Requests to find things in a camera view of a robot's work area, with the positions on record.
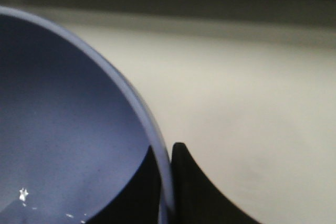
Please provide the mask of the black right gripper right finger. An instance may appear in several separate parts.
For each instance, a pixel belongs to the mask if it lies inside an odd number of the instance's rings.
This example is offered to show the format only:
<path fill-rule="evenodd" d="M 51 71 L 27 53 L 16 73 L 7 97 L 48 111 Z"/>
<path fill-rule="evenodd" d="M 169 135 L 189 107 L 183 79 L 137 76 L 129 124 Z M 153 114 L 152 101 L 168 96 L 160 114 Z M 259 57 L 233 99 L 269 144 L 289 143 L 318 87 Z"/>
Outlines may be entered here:
<path fill-rule="evenodd" d="M 203 173 L 184 143 L 172 149 L 177 223 L 257 223 L 225 197 Z"/>

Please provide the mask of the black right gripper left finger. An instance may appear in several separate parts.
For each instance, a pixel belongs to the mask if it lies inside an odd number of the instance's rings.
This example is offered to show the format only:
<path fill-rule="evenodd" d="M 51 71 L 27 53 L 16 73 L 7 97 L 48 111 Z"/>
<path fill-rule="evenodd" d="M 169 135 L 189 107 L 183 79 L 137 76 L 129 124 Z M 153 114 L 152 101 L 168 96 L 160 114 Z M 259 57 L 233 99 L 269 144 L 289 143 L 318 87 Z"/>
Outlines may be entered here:
<path fill-rule="evenodd" d="M 89 158 L 87 223 L 159 223 L 161 174 L 151 145 Z"/>

